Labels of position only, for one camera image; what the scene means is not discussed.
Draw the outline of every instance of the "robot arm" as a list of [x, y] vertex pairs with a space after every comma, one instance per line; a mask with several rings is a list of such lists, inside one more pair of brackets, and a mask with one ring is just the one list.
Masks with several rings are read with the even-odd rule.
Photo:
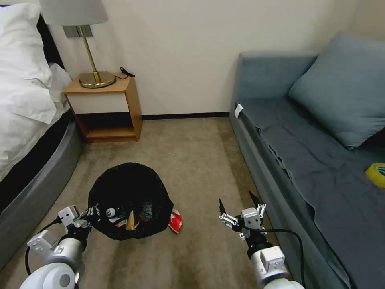
[[239, 233], [241, 240], [246, 241], [249, 250], [247, 255], [254, 265], [257, 285], [263, 289], [304, 289], [295, 281], [288, 281], [289, 272], [285, 266], [285, 255], [279, 246], [273, 246], [266, 239], [262, 227], [266, 204], [261, 204], [250, 193], [257, 208], [241, 211], [239, 216], [228, 215], [219, 200], [219, 220], [233, 231]]
[[91, 209], [79, 214], [75, 206], [66, 207], [58, 213], [66, 231], [59, 241], [47, 230], [28, 241], [28, 247], [43, 258], [45, 265], [34, 271], [20, 289], [78, 287], [85, 270], [82, 253], [87, 247], [87, 237], [92, 228], [87, 218], [92, 214]]

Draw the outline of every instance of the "sofa armrest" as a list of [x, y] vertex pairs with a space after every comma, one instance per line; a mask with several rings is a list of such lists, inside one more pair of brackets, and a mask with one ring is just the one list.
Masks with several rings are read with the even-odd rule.
[[314, 51], [241, 53], [231, 106], [245, 98], [286, 96], [317, 56]]

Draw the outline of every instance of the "gray cushion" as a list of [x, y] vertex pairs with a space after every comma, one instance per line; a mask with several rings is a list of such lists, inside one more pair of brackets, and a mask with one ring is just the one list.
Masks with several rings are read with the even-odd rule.
[[337, 33], [289, 97], [342, 144], [359, 146], [385, 127], [385, 43]]

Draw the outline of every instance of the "gray bed frame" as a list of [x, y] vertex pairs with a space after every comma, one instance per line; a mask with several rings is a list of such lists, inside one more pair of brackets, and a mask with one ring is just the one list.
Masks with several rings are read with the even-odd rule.
[[[38, 30], [47, 62], [64, 68], [48, 27], [40, 17]], [[22, 246], [71, 178], [82, 148], [75, 123], [68, 124], [48, 162], [0, 215], [0, 269]]]

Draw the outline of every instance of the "brass lamp base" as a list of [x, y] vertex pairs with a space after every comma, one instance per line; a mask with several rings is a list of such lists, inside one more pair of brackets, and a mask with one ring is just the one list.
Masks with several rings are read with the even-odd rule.
[[101, 88], [109, 86], [115, 81], [115, 75], [106, 71], [83, 73], [79, 77], [80, 85], [86, 88]]

